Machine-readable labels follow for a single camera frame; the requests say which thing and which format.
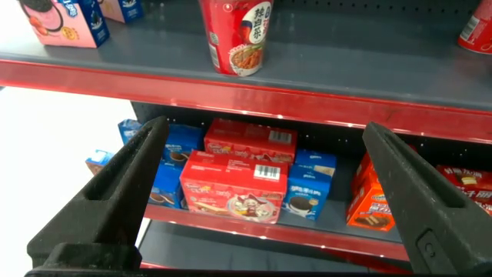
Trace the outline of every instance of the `red snack box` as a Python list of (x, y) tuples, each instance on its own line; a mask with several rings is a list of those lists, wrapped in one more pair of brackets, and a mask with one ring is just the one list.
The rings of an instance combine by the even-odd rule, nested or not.
[(492, 204), (492, 172), (438, 165), (436, 169), (472, 200)]
[(376, 172), (367, 174), (347, 210), (347, 224), (388, 232), (394, 226), (390, 207)]
[(296, 131), (216, 118), (205, 136), (205, 151), (292, 164)]
[(193, 151), (181, 173), (191, 212), (276, 223), (288, 164)]
[(475, 201), (475, 203), (477, 203), (477, 205), (479, 205), (480, 207), (482, 207), (482, 209), (485, 212), (487, 212), (489, 215), (492, 215), (492, 205), (486, 204), (486, 203), (480, 203), (480, 202), (477, 202), (477, 201)]

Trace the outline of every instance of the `pink cookie box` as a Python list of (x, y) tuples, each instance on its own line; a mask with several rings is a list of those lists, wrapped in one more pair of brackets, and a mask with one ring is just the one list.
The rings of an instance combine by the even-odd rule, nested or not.
[(119, 22), (129, 23), (144, 16), (140, 0), (98, 0), (102, 14)]
[(97, 48), (109, 30), (96, 0), (19, 0), (44, 45)]

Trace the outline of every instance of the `metal shelf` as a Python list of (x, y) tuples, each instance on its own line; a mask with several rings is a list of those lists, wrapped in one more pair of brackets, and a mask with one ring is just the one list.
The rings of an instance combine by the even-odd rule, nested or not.
[(99, 49), (45, 47), (5, 3), (0, 23), (16, 28), (2, 33), (0, 85), (492, 143), (492, 57), (456, 44), (470, 4), (442, 15), (389, 1), (289, 3), (276, 4), (264, 68), (248, 78), (215, 73), (196, 1), (148, 1), (141, 21), (108, 20)]
[(300, 245), (156, 221), (150, 224), (139, 251), (145, 263), (177, 269), (368, 272), (363, 266), (327, 260), (329, 255), (306, 251)]
[(330, 195), (316, 222), (282, 212), (276, 225), (267, 225), (190, 213), (156, 205), (147, 206), (145, 217), (229, 234), (407, 261), (407, 253), (401, 244), (396, 228), (389, 232), (377, 232), (346, 224), (345, 211), (347, 205), (350, 204), (346, 200), (350, 198), (348, 184), (354, 176), (358, 162), (358, 159), (338, 158), (337, 172)]

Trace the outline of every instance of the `red noodle cup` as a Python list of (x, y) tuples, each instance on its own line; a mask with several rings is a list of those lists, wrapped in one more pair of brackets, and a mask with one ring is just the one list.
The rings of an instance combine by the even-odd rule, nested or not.
[(219, 73), (248, 76), (263, 63), (273, 0), (198, 0)]
[(492, 0), (482, 0), (458, 38), (458, 45), (492, 54)]

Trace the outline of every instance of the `white floor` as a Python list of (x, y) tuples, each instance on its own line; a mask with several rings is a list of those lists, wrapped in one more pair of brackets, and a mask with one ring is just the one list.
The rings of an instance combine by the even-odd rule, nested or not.
[(117, 124), (135, 114), (126, 100), (4, 88), (0, 118), (0, 276), (23, 276), (29, 240), (91, 178), (91, 152), (122, 147)]

